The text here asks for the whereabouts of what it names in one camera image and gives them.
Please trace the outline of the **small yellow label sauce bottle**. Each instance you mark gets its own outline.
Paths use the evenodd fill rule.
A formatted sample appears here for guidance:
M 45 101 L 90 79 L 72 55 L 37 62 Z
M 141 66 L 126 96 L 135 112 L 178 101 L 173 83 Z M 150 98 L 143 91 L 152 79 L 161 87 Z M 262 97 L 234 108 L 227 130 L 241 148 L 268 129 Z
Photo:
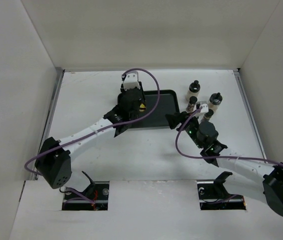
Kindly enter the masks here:
M 140 105 L 139 105 L 139 111 L 140 112 L 144 112 L 145 110 L 146 110 L 146 105 L 144 104 L 144 103 L 141 103 Z

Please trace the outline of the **small brown spice jar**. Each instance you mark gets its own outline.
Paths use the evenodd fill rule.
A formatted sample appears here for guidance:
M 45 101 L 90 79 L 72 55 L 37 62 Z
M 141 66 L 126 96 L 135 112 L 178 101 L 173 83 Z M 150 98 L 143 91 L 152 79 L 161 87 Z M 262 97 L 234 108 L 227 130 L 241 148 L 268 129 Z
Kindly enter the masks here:
M 194 111 L 195 105 L 198 101 L 198 98 L 196 96 L 191 96 L 189 98 L 187 107 L 186 107 L 186 112 L 187 113 L 192 113 Z

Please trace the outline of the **white jar black knob lid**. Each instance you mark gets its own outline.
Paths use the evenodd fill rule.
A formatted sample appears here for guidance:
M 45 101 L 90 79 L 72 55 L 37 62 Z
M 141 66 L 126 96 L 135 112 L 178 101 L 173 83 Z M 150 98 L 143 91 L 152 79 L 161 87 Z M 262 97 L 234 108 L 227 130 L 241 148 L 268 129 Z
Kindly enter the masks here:
M 188 87 L 188 91 L 186 93 L 186 100 L 189 100 L 190 97 L 198 97 L 200 90 L 201 85 L 198 80 L 195 80 Z

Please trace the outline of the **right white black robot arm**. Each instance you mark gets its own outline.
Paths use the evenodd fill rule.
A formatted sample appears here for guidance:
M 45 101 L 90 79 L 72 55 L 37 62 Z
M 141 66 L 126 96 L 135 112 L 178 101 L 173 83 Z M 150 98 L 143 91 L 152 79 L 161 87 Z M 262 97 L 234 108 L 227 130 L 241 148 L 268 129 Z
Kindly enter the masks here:
M 224 169 L 214 180 L 213 192 L 219 198 L 242 195 L 258 200 L 283 217 L 283 162 L 233 153 L 218 141 L 219 133 L 209 122 L 199 122 L 193 113 L 166 114 L 170 129 L 186 132 L 200 149 L 198 159 Z

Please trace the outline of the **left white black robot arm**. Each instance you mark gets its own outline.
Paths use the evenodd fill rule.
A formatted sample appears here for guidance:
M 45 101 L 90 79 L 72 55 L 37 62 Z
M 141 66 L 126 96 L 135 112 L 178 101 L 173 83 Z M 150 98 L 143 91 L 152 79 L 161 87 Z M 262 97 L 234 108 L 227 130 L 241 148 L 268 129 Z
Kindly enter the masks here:
M 35 167 L 52 189 L 73 188 L 82 199 L 89 199 L 94 193 L 91 180 L 81 171 L 72 169 L 72 163 L 89 148 L 117 137 L 131 127 L 131 124 L 113 124 L 136 120 L 146 109 L 144 91 L 137 87 L 122 90 L 117 105 L 99 121 L 68 137 L 56 140 L 49 137 L 43 143 L 40 153 L 60 147 L 35 161 Z

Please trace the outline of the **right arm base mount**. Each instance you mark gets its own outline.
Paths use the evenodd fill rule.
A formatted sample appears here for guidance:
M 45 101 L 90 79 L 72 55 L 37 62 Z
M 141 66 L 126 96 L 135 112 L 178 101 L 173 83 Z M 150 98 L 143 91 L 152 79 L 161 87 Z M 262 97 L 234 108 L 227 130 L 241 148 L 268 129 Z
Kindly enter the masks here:
M 197 181 L 199 207 L 202 211 L 246 210 L 244 197 L 230 194 L 224 187 L 231 175 L 231 172 L 224 171 L 215 179 Z

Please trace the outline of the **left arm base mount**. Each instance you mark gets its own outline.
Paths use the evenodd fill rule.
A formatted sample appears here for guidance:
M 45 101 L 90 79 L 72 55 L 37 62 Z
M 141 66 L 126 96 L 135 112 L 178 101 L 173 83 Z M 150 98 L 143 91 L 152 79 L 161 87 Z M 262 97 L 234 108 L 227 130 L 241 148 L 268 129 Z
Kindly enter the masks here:
M 106 211 L 109 205 L 110 183 L 94 181 L 86 172 L 73 173 L 68 184 L 59 189 L 63 194 L 63 211 Z

